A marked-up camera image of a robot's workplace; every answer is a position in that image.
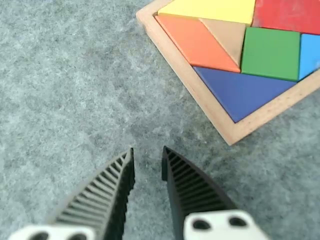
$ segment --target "green square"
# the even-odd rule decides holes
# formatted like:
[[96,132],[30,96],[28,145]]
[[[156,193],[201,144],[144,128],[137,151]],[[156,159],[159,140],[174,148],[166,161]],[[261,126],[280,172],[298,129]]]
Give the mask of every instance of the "green square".
[[297,82],[300,33],[247,27],[241,72]]

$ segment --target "screw hole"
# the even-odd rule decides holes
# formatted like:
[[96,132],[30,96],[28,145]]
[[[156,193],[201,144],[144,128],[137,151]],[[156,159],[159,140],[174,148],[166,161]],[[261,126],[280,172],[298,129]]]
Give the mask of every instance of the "screw hole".
[[232,226],[236,226],[236,227],[244,227],[244,226],[247,226],[247,223],[241,219],[241,218],[238,218],[238,217],[232,217],[229,219],[229,223],[232,225]]
[[39,232],[36,235],[33,235],[30,240],[47,240],[49,237],[49,234],[45,231]]
[[68,240],[87,240],[87,237],[84,234],[76,234],[70,237]]
[[198,219],[193,222],[193,228],[198,230],[208,230],[211,226],[207,221]]

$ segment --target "orange triangle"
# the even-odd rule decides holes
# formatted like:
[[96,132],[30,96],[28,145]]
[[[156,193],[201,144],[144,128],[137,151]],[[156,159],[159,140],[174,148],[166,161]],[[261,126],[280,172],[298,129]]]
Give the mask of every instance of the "orange triangle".
[[221,44],[233,61],[240,66],[246,25],[244,23],[201,18],[200,21]]
[[172,15],[155,18],[192,66],[240,73],[237,64],[200,20]]

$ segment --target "wooden frame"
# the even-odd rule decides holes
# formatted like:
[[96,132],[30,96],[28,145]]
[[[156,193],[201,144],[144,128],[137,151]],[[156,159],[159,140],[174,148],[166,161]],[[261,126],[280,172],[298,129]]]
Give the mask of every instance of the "wooden frame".
[[139,10],[136,17],[144,25],[146,33],[165,60],[229,145],[238,142],[320,88],[319,69],[241,121],[234,123],[154,18],[158,10],[171,1],[155,0]]

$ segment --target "tangram piece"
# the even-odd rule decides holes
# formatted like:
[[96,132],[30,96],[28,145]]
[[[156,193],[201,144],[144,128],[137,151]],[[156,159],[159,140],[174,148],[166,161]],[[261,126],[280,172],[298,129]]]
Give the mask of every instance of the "tangram piece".
[[256,0],[253,26],[320,35],[320,1]]
[[297,82],[299,55],[298,32],[248,27],[241,72]]
[[292,81],[262,76],[194,69],[235,123],[295,85]]
[[200,20],[172,15],[155,18],[191,65],[240,72]]
[[250,25],[256,0],[174,0],[158,11],[192,18],[216,19]]
[[200,21],[240,67],[246,25],[239,22],[201,18]]
[[302,34],[299,80],[320,69],[320,35]]

